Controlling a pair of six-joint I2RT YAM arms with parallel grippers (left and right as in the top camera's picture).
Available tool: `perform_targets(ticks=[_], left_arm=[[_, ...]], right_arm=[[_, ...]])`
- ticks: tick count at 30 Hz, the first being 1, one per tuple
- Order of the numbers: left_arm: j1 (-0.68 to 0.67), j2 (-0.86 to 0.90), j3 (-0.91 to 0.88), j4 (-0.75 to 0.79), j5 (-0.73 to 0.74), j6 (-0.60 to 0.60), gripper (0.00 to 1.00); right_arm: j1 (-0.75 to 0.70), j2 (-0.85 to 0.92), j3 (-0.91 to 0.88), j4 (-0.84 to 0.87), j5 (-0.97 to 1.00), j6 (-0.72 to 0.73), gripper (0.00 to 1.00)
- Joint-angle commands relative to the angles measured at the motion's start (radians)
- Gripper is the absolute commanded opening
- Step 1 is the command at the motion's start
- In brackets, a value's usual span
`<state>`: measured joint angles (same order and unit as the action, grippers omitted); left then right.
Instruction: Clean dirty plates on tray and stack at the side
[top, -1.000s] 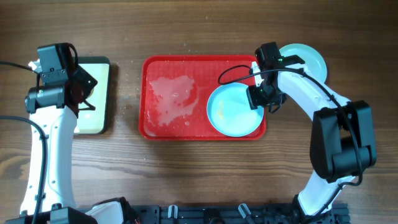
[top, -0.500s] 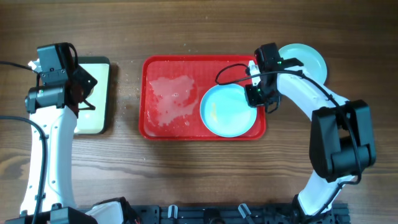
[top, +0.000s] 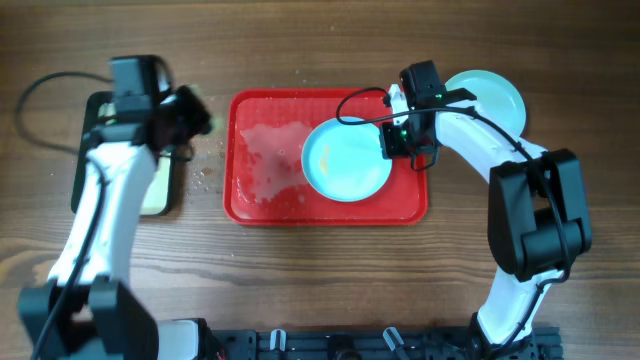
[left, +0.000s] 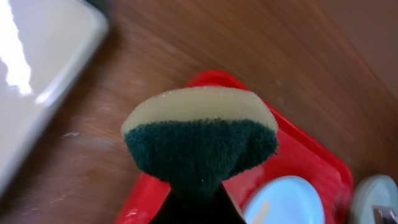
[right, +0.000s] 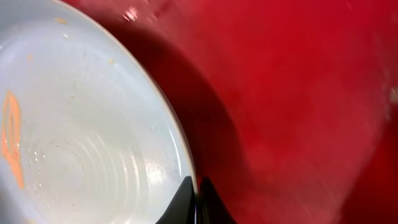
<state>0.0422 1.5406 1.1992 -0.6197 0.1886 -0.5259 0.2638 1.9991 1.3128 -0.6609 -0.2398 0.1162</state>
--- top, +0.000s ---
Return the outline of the light blue plate front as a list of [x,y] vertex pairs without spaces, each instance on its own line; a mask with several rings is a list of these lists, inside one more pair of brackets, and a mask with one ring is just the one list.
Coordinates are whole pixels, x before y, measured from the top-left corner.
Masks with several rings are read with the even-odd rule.
[[301,165],[316,192],[349,203],[377,193],[391,175],[392,161],[382,155],[377,126],[347,120],[344,125],[330,119],[314,128],[302,147]]

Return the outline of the light blue plate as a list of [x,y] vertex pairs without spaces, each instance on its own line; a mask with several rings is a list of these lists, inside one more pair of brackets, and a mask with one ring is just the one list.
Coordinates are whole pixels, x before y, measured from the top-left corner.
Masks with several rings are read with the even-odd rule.
[[316,192],[349,203],[377,193],[391,175],[392,161],[382,155],[377,126],[347,120],[344,125],[330,119],[314,128],[302,147],[301,165]]
[[468,70],[451,77],[445,87],[447,90],[467,89],[477,97],[486,117],[499,121],[515,135],[524,132],[527,112],[523,97],[501,75],[487,70]]

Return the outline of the green and yellow sponge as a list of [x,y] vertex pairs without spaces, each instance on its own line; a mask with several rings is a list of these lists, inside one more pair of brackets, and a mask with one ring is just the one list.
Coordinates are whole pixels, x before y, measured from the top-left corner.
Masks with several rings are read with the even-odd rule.
[[198,84],[190,84],[189,88],[193,92],[194,96],[197,98],[199,106],[201,107],[201,110],[199,111],[199,113],[202,118],[202,127],[199,134],[208,135],[211,133],[214,126],[212,125],[212,115],[207,107],[206,99],[203,96],[202,90]]

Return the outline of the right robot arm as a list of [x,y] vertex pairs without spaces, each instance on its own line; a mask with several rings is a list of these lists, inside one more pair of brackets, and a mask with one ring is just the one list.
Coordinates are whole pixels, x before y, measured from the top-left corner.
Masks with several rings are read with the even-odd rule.
[[385,156],[437,155],[448,147],[489,186],[487,237],[497,264],[485,303],[472,315],[463,347],[469,359],[525,350],[532,322],[551,287],[565,283],[592,243],[580,162],[513,134],[475,106],[405,112],[381,126]]

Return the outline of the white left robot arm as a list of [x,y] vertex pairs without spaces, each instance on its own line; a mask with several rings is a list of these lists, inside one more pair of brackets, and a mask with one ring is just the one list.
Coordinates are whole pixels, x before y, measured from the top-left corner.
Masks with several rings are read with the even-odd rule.
[[162,150],[210,131],[188,86],[152,109],[117,110],[84,135],[85,180],[69,238],[41,287],[19,297],[35,359],[205,359],[220,350],[200,320],[156,321],[128,285],[140,210]]

